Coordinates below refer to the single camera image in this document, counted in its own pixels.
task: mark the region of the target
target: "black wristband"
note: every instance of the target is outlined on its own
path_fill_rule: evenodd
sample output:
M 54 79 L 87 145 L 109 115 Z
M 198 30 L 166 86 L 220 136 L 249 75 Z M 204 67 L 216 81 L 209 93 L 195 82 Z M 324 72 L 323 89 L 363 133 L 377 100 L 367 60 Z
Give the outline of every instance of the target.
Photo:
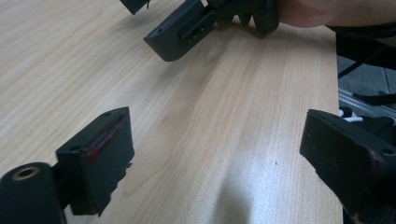
M 362 27 L 328 26 L 339 35 L 354 39 L 380 39 L 396 36 L 396 22 Z

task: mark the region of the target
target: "floor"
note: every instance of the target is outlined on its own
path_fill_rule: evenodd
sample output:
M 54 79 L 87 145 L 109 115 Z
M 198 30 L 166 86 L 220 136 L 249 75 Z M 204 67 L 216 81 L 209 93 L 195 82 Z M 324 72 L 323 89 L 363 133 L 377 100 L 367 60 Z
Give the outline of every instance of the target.
M 338 56 L 338 72 L 354 61 Z M 370 117 L 390 116 L 396 119 L 396 105 L 370 106 L 357 100 L 352 92 L 362 95 L 396 93 L 396 70 L 364 64 L 338 81 L 340 106 L 351 107 L 356 114 Z

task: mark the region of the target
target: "wood grain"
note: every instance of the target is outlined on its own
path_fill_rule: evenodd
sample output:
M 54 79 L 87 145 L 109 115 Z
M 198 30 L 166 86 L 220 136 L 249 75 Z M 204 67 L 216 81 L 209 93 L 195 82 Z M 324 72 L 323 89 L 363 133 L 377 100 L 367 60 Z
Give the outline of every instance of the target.
M 131 110 L 135 157 L 98 217 L 69 223 L 341 223 L 299 154 L 309 108 L 337 111 L 333 34 L 216 30 L 163 62 L 142 38 L 182 1 L 0 1 L 0 175 L 99 114 Z

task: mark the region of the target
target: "light wood surface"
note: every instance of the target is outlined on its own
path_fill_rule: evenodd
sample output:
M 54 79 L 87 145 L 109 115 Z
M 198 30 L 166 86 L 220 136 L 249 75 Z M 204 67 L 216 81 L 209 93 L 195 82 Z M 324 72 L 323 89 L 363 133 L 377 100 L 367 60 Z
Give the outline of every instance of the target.
M 131 110 L 135 157 L 98 217 L 69 223 L 341 223 L 299 154 L 309 108 L 337 111 L 334 36 L 233 25 L 179 61 L 143 41 L 182 1 L 0 1 L 0 174 L 99 114 Z

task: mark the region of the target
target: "gray floor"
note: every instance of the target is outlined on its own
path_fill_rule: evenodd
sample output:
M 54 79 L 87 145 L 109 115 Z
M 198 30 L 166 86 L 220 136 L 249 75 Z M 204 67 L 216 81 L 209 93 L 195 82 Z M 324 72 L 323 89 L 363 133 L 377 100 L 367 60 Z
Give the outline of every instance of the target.
M 337 63 L 338 72 L 341 72 L 352 65 L 354 61 L 338 56 Z M 364 64 L 345 77 L 340 78 L 338 80 L 338 86 L 340 90 L 355 92 L 362 95 L 396 93 L 396 71 Z M 340 100 L 340 106 L 352 107 L 358 115 L 371 117 L 381 116 L 381 112 L 378 114 L 377 110 L 381 110 L 381 107 L 384 107 L 376 106 L 373 109 L 361 109 L 361 107 L 365 106 L 355 106 L 343 100 Z M 384 108 L 388 111 L 388 115 L 389 113 L 393 114 L 393 117 L 396 118 L 396 105 Z

